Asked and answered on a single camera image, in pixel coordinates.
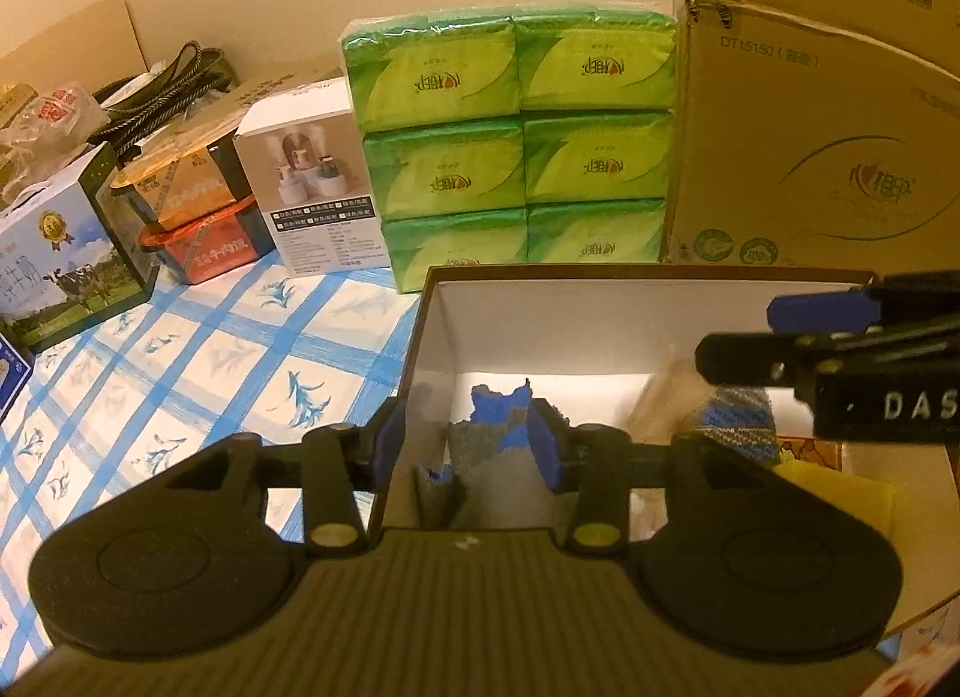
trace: cow image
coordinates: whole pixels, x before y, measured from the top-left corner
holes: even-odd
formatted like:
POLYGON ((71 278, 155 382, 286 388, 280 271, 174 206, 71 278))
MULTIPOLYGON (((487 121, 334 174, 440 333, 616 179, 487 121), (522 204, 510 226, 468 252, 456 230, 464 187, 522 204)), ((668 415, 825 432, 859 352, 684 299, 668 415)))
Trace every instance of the cow image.
POLYGON ((110 295, 109 286, 104 282, 104 278, 97 274, 93 267, 85 266, 76 269, 73 272, 63 272, 59 268, 50 272, 49 275, 43 275, 44 280, 49 280, 64 292, 67 301, 71 304, 79 304, 88 313, 92 313, 87 302, 93 296, 99 296, 104 303, 110 295))

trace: green tissue pack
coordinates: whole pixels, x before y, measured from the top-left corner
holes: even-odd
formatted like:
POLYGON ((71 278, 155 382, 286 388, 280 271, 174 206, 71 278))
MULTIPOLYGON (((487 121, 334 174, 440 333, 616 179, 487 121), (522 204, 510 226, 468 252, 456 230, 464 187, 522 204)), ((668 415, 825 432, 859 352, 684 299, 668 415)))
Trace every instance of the green tissue pack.
POLYGON ((517 44, 507 15, 350 24, 341 38, 360 130, 512 115, 517 44))
POLYGON ((672 136, 669 112, 527 120, 527 202, 661 199, 670 178, 672 136))
POLYGON ((364 138, 384 220, 522 207, 523 130, 512 118, 364 138))
POLYGON ((528 12, 514 17, 522 109, 670 109, 676 21, 656 12, 528 12))
POLYGON ((663 200, 587 202, 530 209, 527 260, 542 264, 652 264, 664 231, 663 200))
POLYGON ((527 256, 525 209, 384 221, 397 291, 424 288, 427 270, 464 264, 518 264, 527 256))

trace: round pad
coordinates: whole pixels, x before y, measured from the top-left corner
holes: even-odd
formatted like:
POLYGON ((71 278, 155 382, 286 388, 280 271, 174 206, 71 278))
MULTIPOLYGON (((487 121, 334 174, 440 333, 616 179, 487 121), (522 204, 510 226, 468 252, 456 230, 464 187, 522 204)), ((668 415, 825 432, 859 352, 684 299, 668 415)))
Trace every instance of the round pad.
POLYGON ((782 489, 712 494, 631 546, 629 561, 668 621, 713 648, 775 662, 876 643, 902 581, 880 533, 782 489))
POLYGON ((37 551, 30 591, 56 641, 109 657, 199 651, 253 627, 292 579, 290 551, 216 492, 109 503, 37 551))

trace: blue and white tablecloth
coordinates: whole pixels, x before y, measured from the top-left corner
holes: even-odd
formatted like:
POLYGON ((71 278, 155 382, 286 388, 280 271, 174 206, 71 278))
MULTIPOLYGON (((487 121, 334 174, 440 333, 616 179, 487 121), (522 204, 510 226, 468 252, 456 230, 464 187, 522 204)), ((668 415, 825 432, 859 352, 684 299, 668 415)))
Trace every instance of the blue and white tablecloth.
MULTIPOLYGON (((299 441, 365 422, 395 390, 416 296, 387 270, 290 280, 267 258, 150 304, 37 358, 0 428, 0 686, 49 647, 27 568, 56 527, 238 431, 299 441)), ((301 537, 297 491, 268 523, 301 537)))

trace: open cardboard box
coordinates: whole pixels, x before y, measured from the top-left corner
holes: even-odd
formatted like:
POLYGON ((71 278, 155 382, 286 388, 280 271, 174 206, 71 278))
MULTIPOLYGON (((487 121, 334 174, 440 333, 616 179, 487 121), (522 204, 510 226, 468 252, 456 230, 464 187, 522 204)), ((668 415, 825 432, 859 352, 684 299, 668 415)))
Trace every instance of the open cardboard box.
MULTIPOLYGON (((862 286, 869 272, 667 265, 510 265, 431 270, 400 395, 406 440, 371 532, 418 527, 416 464, 443 465, 448 422, 469 417, 470 390, 510 392, 529 377, 573 424, 618 424, 673 347, 693 354, 712 331, 766 331, 775 296, 862 286)), ((792 390, 771 390, 781 435, 811 433, 792 390)), ((894 485, 892 541, 904 588, 888 632, 960 593, 960 498, 942 446, 848 443, 844 470, 894 485)))

